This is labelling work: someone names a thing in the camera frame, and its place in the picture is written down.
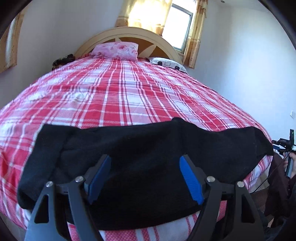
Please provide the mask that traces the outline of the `right forearm dark sleeve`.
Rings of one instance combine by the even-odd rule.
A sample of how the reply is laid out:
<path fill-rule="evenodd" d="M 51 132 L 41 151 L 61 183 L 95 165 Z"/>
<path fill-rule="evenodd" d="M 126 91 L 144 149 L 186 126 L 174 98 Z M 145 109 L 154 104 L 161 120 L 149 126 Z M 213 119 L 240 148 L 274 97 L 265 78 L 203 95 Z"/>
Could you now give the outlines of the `right forearm dark sleeve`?
<path fill-rule="evenodd" d="M 295 211 L 295 176 L 287 177 L 283 158 L 275 153 L 269 168 L 269 188 L 264 214 L 273 217 L 289 217 Z"/>

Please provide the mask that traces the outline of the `right hand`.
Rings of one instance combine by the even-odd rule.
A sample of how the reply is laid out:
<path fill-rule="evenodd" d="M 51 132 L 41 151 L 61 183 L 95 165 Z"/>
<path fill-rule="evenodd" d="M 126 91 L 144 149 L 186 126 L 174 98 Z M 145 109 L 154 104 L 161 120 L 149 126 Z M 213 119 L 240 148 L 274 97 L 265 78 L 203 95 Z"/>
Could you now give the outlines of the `right hand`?
<path fill-rule="evenodd" d="M 295 153 L 284 153 L 284 161 L 283 161 L 283 168 L 286 170 L 288 166 L 288 156 L 292 159 L 292 168 L 290 172 L 290 178 L 293 178 L 296 173 L 296 155 Z"/>

